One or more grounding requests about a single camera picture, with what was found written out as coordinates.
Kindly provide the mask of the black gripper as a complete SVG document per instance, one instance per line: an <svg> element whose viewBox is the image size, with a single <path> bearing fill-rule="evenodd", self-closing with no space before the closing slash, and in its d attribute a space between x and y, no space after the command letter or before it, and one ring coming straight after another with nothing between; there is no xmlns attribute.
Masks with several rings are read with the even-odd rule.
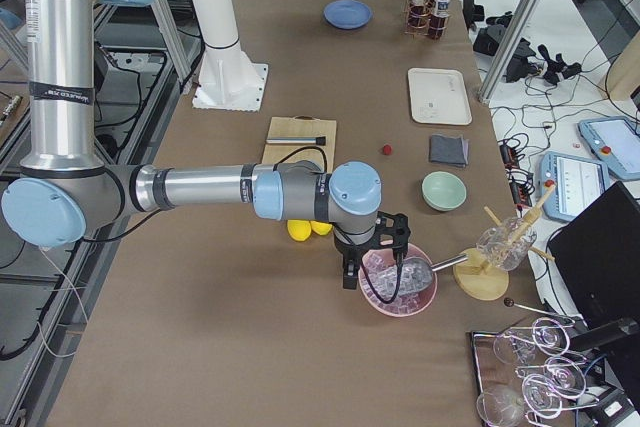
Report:
<svg viewBox="0 0 640 427"><path fill-rule="evenodd" d="M339 226L333 227L334 245L342 255L342 287L346 290L356 290L358 287L358 272L362 265L363 256L372 249L380 247L380 232L374 228L371 235L362 243L356 242L356 235L344 231Z"/></svg>

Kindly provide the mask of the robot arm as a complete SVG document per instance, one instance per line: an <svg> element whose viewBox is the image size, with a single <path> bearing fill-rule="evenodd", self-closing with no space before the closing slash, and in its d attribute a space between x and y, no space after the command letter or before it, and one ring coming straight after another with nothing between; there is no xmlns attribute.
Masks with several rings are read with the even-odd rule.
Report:
<svg viewBox="0 0 640 427"><path fill-rule="evenodd" d="M334 227L343 285L383 230L381 181L352 161L331 173L309 161L183 169L109 166L94 149L94 13L97 3L153 0L25 0L31 150L3 193L9 227L39 247L58 247L136 212L249 203L262 218Z"/></svg>

